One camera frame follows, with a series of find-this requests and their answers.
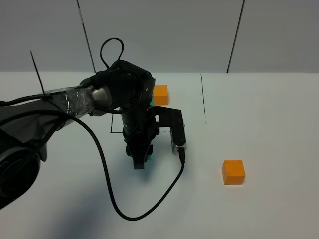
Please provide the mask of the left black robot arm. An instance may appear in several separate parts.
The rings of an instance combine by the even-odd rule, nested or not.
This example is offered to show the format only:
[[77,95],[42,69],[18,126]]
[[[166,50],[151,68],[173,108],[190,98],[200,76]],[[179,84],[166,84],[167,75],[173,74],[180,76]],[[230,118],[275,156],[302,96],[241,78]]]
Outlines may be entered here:
[[155,79],[127,61],[83,80],[0,104],[0,206],[8,206],[35,182],[53,134],[84,115],[120,114],[124,137],[148,130]]

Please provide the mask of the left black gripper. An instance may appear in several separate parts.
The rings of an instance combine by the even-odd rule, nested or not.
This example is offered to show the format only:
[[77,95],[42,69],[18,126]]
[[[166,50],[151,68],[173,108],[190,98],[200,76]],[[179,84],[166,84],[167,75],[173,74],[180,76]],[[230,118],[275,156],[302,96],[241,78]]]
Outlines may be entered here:
[[153,153],[152,140],[159,134],[159,130],[152,127],[152,107],[139,106],[121,115],[126,153],[132,157],[135,170],[144,169],[145,157]]

